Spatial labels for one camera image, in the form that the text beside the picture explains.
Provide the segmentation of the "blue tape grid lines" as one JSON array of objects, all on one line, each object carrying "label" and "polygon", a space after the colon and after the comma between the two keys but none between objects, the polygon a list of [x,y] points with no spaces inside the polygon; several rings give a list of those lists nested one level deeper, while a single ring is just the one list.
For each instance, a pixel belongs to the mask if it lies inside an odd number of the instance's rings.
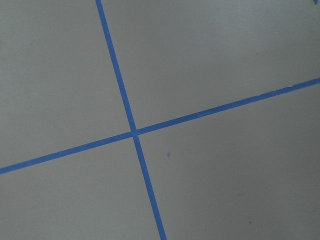
[{"label": "blue tape grid lines", "polygon": [[3,0],[3,240],[317,240],[317,0]]}]

